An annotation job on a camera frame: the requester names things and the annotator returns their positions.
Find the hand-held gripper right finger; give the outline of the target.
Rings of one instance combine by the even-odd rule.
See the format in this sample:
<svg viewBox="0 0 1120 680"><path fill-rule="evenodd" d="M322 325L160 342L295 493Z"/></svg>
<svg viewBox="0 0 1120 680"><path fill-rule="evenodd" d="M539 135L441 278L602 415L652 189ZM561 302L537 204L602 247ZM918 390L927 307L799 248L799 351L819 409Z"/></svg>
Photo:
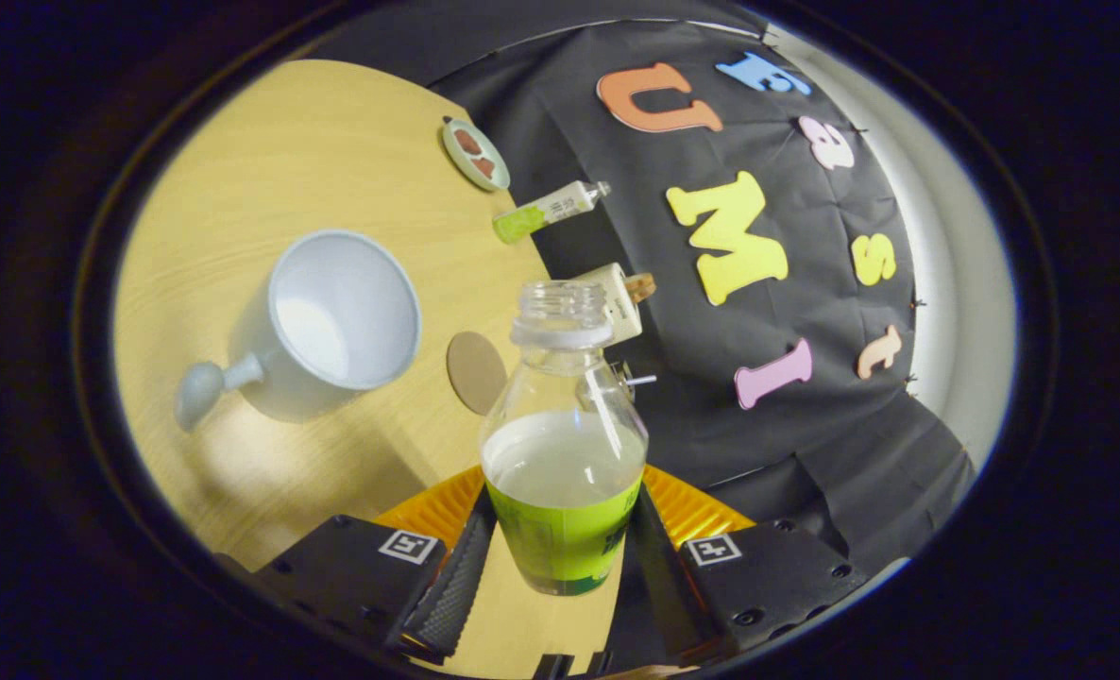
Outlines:
<svg viewBox="0 0 1120 680"><path fill-rule="evenodd" d="M722 661L788 639L867 584L788 519L754 522L647 466L629 535L668 655Z"/></svg>

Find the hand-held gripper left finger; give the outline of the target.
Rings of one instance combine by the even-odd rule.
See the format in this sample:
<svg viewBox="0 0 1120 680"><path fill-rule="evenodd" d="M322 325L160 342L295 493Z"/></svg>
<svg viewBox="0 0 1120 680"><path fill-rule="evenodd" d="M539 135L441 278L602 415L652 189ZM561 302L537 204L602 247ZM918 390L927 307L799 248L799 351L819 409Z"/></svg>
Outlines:
<svg viewBox="0 0 1120 680"><path fill-rule="evenodd" d="M472 467L375 519L324 520L255 581L345 641L439 664L461 640L496 524Z"/></svg>

